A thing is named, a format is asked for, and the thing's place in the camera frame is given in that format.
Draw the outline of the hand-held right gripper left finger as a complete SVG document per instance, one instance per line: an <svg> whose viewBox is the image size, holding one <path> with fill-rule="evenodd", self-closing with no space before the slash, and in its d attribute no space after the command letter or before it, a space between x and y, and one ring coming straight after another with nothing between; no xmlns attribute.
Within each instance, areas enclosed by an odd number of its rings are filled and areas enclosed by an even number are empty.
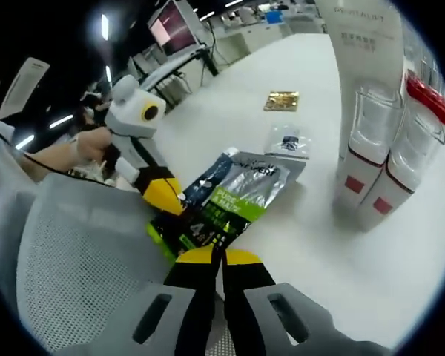
<svg viewBox="0 0 445 356"><path fill-rule="evenodd" d="M109 317L89 343L58 355L203 355L214 317L213 248L181 254L165 282L149 283Z"/></svg>

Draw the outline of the person's left hand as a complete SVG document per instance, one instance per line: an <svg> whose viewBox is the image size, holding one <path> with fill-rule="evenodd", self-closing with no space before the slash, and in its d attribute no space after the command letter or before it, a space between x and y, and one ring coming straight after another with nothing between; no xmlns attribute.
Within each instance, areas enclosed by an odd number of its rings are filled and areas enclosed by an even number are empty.
<svg viewBox="0 0 445 356"><path fill-rule="evenodd" d="M105 151L111 146L111 132L104 127L82 131L76 136L76 152L82 161L103 162Z"/></svg>

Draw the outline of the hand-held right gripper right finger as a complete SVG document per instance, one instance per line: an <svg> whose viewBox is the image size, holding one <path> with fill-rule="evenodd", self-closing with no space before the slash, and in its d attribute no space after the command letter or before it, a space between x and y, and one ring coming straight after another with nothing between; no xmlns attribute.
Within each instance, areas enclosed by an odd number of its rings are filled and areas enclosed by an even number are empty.
<svg viewBox="0 0 445 356"><path fill-rule="evenodd" d="M388 355L338 331L329 311L288 283L275 283L261 259L227 249L222 257L225 318L237 355Z"/></svg>

